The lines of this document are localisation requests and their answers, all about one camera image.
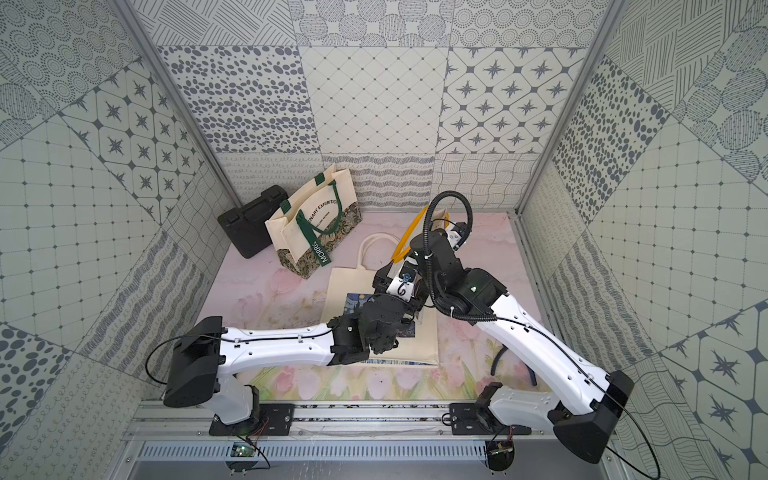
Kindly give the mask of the starry night canvas tote bag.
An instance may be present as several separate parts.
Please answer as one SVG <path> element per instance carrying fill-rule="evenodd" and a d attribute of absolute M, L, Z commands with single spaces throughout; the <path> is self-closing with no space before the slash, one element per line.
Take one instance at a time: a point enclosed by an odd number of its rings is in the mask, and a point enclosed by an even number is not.
<path fill-rule="evenodd" d="M 374 293 L 372 283 L 375 271 L 363 265 L 366 252 L 376 241 L 388 240 L 397 244 L 399 240 L 391 234 L 374 233 L 366 237 L 358 250 L 355 268 L 334 267 L 331 271 L 326 301 L 321 315 L 321 322 L 327 323 L 332 318 L 348 314 L 369 300 Z M 371 353 L 363 364 L 377 367 L 423 367 L 431 368 L 439 364 L 438 334 L 436 311 L 422 309 L 414 323 L 398 332 L 397 348 L 382 354 Z"/>

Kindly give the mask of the green handled exhibition tote bag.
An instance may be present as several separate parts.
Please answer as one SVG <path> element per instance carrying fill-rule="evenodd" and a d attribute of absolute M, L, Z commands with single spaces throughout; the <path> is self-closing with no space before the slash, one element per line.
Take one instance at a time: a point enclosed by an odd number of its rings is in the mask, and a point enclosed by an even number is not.
<path fill-rule="evenodd" d="M 265 226 L 281 265 L 307 279 L 361 221 L 351 172 L 331 165 L 282 201 Z"/>

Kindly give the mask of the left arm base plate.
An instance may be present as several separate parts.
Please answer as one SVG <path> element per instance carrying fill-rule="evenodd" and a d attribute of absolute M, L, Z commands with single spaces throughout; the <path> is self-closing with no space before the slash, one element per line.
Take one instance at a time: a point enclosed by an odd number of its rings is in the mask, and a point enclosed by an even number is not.
<path fill-rule="evenodd" d="M 295 407 L 296 405 L 291 403 L 260 404 L 257 418 L 249 418 L 233 425 L 225 425 L 215 416 L 208 434 L 215 437 L 288 436 L 293 423 Z"/>

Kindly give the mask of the yellow handled white bag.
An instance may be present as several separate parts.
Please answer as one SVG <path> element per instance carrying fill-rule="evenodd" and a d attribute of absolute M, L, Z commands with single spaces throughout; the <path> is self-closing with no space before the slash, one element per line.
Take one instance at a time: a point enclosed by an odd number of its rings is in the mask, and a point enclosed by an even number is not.
<path fill-rule="evenodd" d="M 407 227 L 405 233 L 400 238 L 395 250 L 392 254 L 391 260 L 394 264 L 403 261 L 406 255 L 410 252 L 410 243 L 414 238 L 422 236 L 424 220 L 427 215 L 428 207 L 425 206 L 419 214 L 413 219 L 413 221 Z M 450 213 L 445 209 L 436 209 L 430 216 L 433 221 L 431 229 L 445 228 L 449 225 Z"/>

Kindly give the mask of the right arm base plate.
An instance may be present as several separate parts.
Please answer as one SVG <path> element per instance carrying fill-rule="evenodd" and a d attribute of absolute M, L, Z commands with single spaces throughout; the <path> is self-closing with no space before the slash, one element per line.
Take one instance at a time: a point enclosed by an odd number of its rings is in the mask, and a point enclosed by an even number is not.
<path fill-rule="evenodd" d="M 451 403 L 448 412 L 442 415 L 441 422 L 450 428 L 454 436 L 501 436 L 502 434 L 517 436 L 532 433 L 530 427 L 503 425 L 487 409 L 478 408 L 474 403 Z"/>

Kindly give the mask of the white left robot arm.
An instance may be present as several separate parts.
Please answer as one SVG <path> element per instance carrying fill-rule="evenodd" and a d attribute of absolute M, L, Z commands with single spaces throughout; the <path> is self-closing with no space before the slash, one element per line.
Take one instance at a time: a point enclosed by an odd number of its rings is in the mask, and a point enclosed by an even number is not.
<path fill-rule="evenodd" d="M 202 405 L 230 426 L 258 418 L 258 392 L 236 376 L 256 368 L 351 365 L 398 346 L 397 333 L 414 322 L 422 300 L 375 293 L 352 312 L 326 323 L 287 330 L 244 330 L 208 317 L 173 338 L 163 404 Z"/>

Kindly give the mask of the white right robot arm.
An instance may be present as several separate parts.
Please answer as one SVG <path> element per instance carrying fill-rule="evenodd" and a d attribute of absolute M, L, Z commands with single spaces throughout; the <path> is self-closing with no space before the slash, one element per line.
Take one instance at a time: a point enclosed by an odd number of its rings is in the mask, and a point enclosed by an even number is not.
<path fill-rule="evenodd" d="M 624 372 L 611 373 L 577 355 L 519 304 L 505 285 L 481 268 L 466 268 L 450 234 L 430 231 L 410 242 L 423 286 L 437 310 L 475 324 L 506 346 L 552 390 L 539 416 L 561 444 L 592 464 L 601 460 L 634 389 Z"/>

